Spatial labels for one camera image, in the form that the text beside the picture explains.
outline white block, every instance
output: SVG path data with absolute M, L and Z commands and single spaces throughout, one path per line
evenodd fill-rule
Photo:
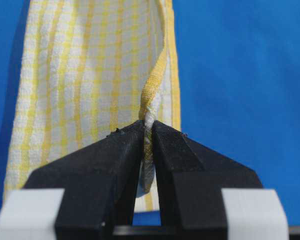
M 0 211 L 0 240 L 55 240 L 54 224 L 64 189 L 21 189 Z
M 223 188 L 228 240 L 288 240 L 288 222 L 273 189 Z

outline blue backdrop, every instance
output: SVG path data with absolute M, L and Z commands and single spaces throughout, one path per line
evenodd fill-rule
M 183 132 L 255 169 L 300 225 L 300 0 L 173 5 Z M 28 6 L 0 0 L 0 206 Z

